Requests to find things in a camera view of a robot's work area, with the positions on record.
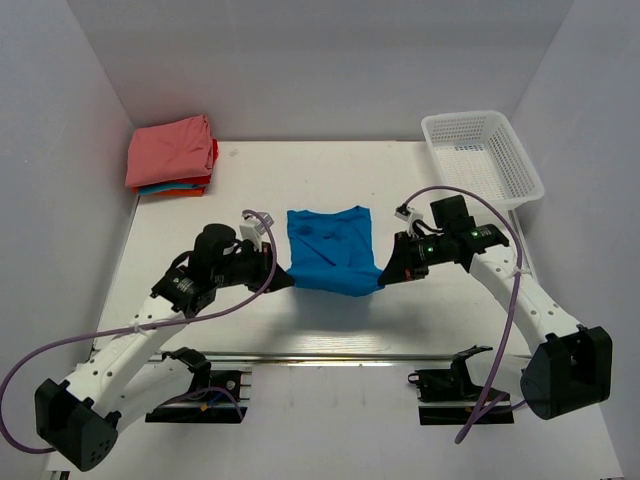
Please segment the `blue t-shirt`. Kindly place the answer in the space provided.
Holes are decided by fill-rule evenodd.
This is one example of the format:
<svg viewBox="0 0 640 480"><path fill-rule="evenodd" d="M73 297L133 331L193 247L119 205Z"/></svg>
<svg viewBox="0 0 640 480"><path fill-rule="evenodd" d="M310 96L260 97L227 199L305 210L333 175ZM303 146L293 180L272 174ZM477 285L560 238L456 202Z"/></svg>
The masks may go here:
<svg viewBox="0 0 640 480"><path fill-rule="evenodd" d="M287 212L291 252L288 274L297 288L362 297L381 287L370 210L354 206L336 213Z"/></svg>

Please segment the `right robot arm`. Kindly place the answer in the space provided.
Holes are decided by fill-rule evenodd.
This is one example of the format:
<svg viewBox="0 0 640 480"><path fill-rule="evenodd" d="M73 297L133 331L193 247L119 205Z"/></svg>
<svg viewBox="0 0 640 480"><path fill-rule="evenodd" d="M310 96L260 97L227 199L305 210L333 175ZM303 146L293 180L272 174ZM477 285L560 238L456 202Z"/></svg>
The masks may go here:
<svg viewBox="0 0 640 480"><path fill-rule="evenodd" d="M521 397L548 420L607 400L611 391L613 341L601 327L588 328L567 313L522 266L521 250L493 225L479 225L463 196L435 201L436 223L407 204L395 215L407 227L394 236L381 286L424 279L432 266L460 265L504 308L525 339L530 358L492 353L474 346L454 356L448 372L425 387L426 401L472 399L491 380Z"/></svg>

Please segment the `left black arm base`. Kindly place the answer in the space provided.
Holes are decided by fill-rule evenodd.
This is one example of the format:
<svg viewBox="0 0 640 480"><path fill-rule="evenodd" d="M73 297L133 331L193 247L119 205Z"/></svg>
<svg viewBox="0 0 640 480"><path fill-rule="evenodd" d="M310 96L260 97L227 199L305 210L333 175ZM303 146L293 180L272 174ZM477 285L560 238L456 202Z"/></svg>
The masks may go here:
<svg viewBox="0 0 640 480"><path fill-rule="evenodd" d="M172 400L167 400L145 416L146 423L166 424L240 424L249 407L251 370L211 366L202 361L188 359L190 354L163 353L167 358L179 360L189 369L189 389Z"/></svg>

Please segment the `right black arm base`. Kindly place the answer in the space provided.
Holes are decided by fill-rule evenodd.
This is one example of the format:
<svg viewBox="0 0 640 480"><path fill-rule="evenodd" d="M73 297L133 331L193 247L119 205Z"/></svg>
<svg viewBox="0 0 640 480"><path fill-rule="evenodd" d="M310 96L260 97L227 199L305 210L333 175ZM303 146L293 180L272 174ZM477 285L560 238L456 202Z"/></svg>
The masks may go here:
<svg viewBox="0 0 640 480"><path fill-rule="evenodd" d="M421 426L463 426L480 398L484 380L474 382L467 360L491 352L488 346L473 346L455 354L446 367L414 370L407 382L417 390Z"/></svg>

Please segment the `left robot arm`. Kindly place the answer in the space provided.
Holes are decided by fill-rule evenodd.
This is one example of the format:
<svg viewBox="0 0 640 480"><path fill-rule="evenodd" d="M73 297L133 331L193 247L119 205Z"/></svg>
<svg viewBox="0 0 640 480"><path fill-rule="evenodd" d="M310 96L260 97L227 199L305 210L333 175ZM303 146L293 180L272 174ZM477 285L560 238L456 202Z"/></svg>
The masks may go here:
<svg viewBox="0 0 640 480"><path fill-rule="evenodd" d="M246 210L238 230L209 224L194 247L178 255L123 331L61 382L35 392L38 435L78 470L99 465L120 433L156 408L223 395L205 355L187 347L150 359L174 335L200 319L218 290L245 286L254 296L293 284L277 264L271 217Z"/></svg>

